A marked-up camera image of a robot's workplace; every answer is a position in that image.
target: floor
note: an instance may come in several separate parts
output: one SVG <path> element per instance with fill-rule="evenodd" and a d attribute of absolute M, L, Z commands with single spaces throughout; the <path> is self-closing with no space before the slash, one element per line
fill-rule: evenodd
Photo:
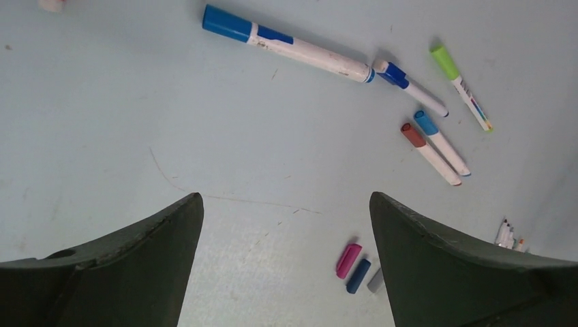
<path fill-rule="evenodd" d="M 413 151 L 399 127 L 418 106 L 399 89 L 204 31 L 204 1 L 68 0 L 62 14 L 4 1 L 0 261 L 45 257 L 200 192 L 180 326 L 393 326 L 385 292 L 349 295 L 334 273 L 352 238 L 369 274 L 379 267 L 373 191 L 487 241 L 507 217 L 532 252 L 578 260 L 578 2 L 210 3 L 394 61 L 444 101 L 450 116 L 436 122 L 472 176 L 451 187 Z M 492 134 L 429 56 L 435 40 Z"/>

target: whiteboard marker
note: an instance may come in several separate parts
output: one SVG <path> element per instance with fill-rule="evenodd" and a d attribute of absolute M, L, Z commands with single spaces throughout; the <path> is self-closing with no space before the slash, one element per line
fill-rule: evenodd
<path fill-rule="evenodd" d="M 461 99 L 466 103 L 472 114 L 474 114 L 474 117 L 476 117 L 478 123 L 480 123 L 480 125 L 485 131 L 493 131 L 491 123 L 489 122 L 488 118 L 482 111 L 482 108 L 480 108 L 478 102 L 474 99 L 474 96 L 472 95 L 472 92 L 470 92 L 470 90 L 468 89 L 466 82 L 459 74 L 459 71 L 457 70 L 455 63 L 453 62 L 453 59 L 450 57 L 450 54 L 448 53 L 448 50 L 443 45 L 439 45 L 431 49 L 430 52 L 433 58 L 438 62 L 438 65 L 442 68 L 446 76 L 452 82 L 453 86 L 459 93 Z"/>
<path fill-rule="evenodd" d="M 357 82 L 369 83 L 375 76 L 375 71 L 364 63 L 250 22 L 212 5 L 204 9 L 202 28 Z"/>
<path fill-rule="evenodd" d="M 401 126 L 401 133 L 415 146 L 417 151 L 442 175 L 452 186 L 460 186 L 461 180 L 450 166 L 440 157 L 409 123 Z"/>
<path fill-rule="evenodd" d="M 431 140 L 438 150 L 444 155 L 446 160 L 454 167 L 455 171 L 462 176 L 470 176 L 472 173 L 463 162 L 461 157 L 455 152 L 454 148 L 446 140 L 444 134 L 440 132 L 436 124 L 427 116 L 423 110 L 414 114 L 416 123 L 421 127 L 425 135 Z"/>
<path fill-rule="evenodd" d="M 421 102 L 422 105 L 432 109 L 436 114 L 439 114 L 442 117 L 447 117 L 449 115 L 448 110 L 443 104 L 432 98 L 429 94 L 417 87 L 415 84 L 412 84 L 406 78 L 406 73 L 393 63 L 389 63 L 381 59 L 376 59 L 374 61 L 374 70 L 376 71 L 377 75 L 383 77 L 391 84 L 399 86 L 407 94 L 413 96 L 413 98 Z"/>

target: pink object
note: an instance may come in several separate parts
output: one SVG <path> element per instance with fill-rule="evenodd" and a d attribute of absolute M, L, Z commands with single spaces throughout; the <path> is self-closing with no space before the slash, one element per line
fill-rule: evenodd
<path fill-rule="evenodd" d="M 348 244 L 345 248 L 344 254 L 341 255 L 341 259 L 337 263 L 337 276 L 341 279 L 345 279 L 347 277 L 347 273 L 353 266 L 355 259 L 361 252 L 361 245 L 351 243 Z"/>

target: white object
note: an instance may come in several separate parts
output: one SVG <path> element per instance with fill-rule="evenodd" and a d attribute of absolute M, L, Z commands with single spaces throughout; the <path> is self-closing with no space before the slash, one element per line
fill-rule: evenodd
<path fill-rule="evenodd" d="M 357 82 L 371 82 L 375 76 L 375 71 L 364 63 L 250 22 L 212 5 L 205 7 L 202 27 Z"/>
<path fill-rule="evenodd" d="M 463 159 L 455 152 L 454 148 L 444 137 L 444 134 L 437 133 L 435 135 L 429 136 L 429 139 L 449 161 L 452 167 L 456 169 L 458 174 L 462 176 L 470 176 L 472 174 L 466 166 L 466 163 L 463 162 Z"/>
<path fill-rule="evenodd" d="M 494 244 L 502 246 L 502 239 L 504 238 L 504 233 L 507 230 L 510 230 L 508 220 L 504 219 L 504 221 L 502 221 L 502 225 L 500 225 L 500 229 L 498 230 L 498 235 L 496 236 L 496 241 Z"/>
<path fill-rule="evenodd" d="M 462 176 L 470 176 L 472 174 L 466 166 L 466 163 L 463 162 L 462 158 L 455 152 L 454 148 L 449 144 L 436 124 L 434 124 L 423 110 L 418 110 L 414 114 L 414 119 L 458 174 Z"/>
<path fill-rule="evenodd" d="M 508 236 L 506 237 L 504 244 L 506 245 L 507 249 L 512 249 L 512 247 L 514 246 L 514 227 L 510 229 L 510 232 L 508 233 Z"/>
<path fill-rule="evenodd" d="M 461 180 L 459 176 L 451 169 L 451 167 L 441 158 L 441 156 L 431 147 L 426 144 L 421 148 L 417 148 L 419 153 L 453 186 L 460 186 Z"/>
<path fill-rule="evenodd" d="M 476 117 L 476 120 L 478 121 L 478 123 L 480 123 L 480 126 L 485 131 L 492 131 L 493 127 L 491 126 L 489 120 L 486 118 L 484 112 L 478 105 L 476 99 L 474 99 L 472 92 L 468 89 L 468 86 L 466 85 L 466 82 L 463 80 L 463 78 L 461 76 L 458 76 L 456 79 L 452 80 L 451 83 L 459 93 L 459 96 L 461 97 L 463 102 L 466 103 L 466 105 L 468 106 L 474 117 Z"/>
<path fill-rule="evenodd" d="M 259 46 L 281 56 L 307 63 L 357 82 L 369 82 L 369 79 L 372 78 L 372 69 L 364 63 L 296 38 L 292 38 L 293 44 L 280 40 L 270 40 L 266 37 L 259 36 L 259 28 L 262 29 L 263 27 L 260 27 L 259 24 L 256 23 L 252 24 L 248 44 Z"/>
<path fill-rule="evenodd" d="M 38 0 L 38 5 L 48 12 L 62 12 L 65 0 Z"/>
<path fill-rule="evenodd" d="M 374 277 L 367 284 L 367 288 L 369 288 L 372 293 L 377 294 L 380 290 L 383 290 L 384 286 L 385 281 L 383 280 L 383 272 L 381 268 L 379 268 Z"/>
<path fill-rule="evenodd" d="M 412 84 L 406 77 L 406 73 L 402 71 L 399 67 L 382 59 L 376 59 L 374 61 L 374 70 L 376 74 L 403 89 L 407 94 L 411 95 L 415 100 L 419 101 L 422 105 L 432 109 L 436 114 L 442 117 L 449 115 L 446 107 L 441 104 L 438 100 L 434 99 L 427 92 Z"/>

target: marker label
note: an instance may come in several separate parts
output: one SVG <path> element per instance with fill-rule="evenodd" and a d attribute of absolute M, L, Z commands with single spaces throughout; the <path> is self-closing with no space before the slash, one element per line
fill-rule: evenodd
<path fill-rule="evenodd" d="M 480 108 L 480 106 L 478 105 L 476 99 L 474 99 L 472 92 L 469 90 L 465 80 L 463 80 L 461 75 L 458 76 L 456 79 L 452 80 L 451 82 L 455 87 L 455 90 L 461 97 L 461 99 L 466 103 L 472 114 L 474 114 L 476 120 L 478 121 L 478 123 L 480 123 L 482 128 L 485 131 L 491 131 L 493 129 L 491 123 L 489 122 L 488 118 L 482 111 L 482 108 Z"/>

